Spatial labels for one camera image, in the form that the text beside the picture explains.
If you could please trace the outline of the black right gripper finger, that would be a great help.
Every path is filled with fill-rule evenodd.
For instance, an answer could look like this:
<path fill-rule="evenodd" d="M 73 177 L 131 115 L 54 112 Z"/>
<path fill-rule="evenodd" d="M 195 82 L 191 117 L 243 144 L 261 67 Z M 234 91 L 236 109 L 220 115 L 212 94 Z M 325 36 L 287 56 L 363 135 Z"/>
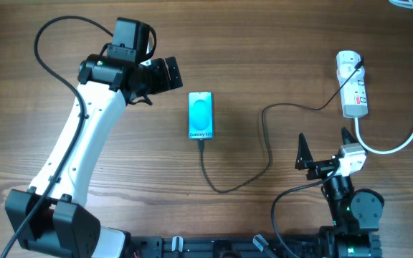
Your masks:
<path fill-rule="evenodd" d="M 313 157 L 311 155 L 305 135 L 300 133 L 298 136 L 298 154 L 295 162 L 295 169 L 309 169 L 313 165 Z"/>
<path fill-rule="evenodd" d="M 358 140 L 350 134 L 346 127 L 341 128 L 341 137 L 344 145 L 358 143 Z"/>

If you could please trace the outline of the blue screen smartphone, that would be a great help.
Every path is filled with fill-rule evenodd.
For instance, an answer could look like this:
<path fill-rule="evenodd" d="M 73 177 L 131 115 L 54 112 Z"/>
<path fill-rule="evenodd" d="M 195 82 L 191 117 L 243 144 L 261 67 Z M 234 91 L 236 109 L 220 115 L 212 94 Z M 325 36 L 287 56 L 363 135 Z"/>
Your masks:
<path fill-rule="evenodd" d="M 188 95 L 189 132 L 191 140 L 214 137 L 213 97 L 211 92 L 190 92 Z"/>

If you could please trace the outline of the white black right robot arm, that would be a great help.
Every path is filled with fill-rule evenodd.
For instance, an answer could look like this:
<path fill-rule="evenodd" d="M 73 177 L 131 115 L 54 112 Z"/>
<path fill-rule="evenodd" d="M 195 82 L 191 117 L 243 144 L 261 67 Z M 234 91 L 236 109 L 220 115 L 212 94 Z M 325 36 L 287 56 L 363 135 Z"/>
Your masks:
<path fill-rule="evenodd" d="M 366 150 L 346 128 L 343 144 L 328 160 L 315 161 L 303 133 L 299 134 L 295 168 L 306 170 L 306 178 L 321 180 L 321 192 L 328 203 L 332 226 L 322 226 L 314 247 L 305 248 L 304 257 L 382 257 L 377 231 L 384 198 L 367 189 L 355 189 L 351 175 L 366 161 Z"/>

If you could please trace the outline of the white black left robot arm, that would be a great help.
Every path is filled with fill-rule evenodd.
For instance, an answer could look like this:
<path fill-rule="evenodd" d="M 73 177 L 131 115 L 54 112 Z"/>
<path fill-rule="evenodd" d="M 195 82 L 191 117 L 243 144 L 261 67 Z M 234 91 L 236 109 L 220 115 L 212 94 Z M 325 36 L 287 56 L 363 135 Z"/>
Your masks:
<path fill-rule="evenodd" d="M 10 242 L 56 257 L 139 257 L 127 231 L 103 226 L 85 207 L 103 146 L 128 105 L 182 86 L 174 57 L 153 56 L 150 25 L 118 18 L 112 41 L 82 61 L 71 113 L 41 171 L 26 191 L 5 202 L 14 229 Z"/>

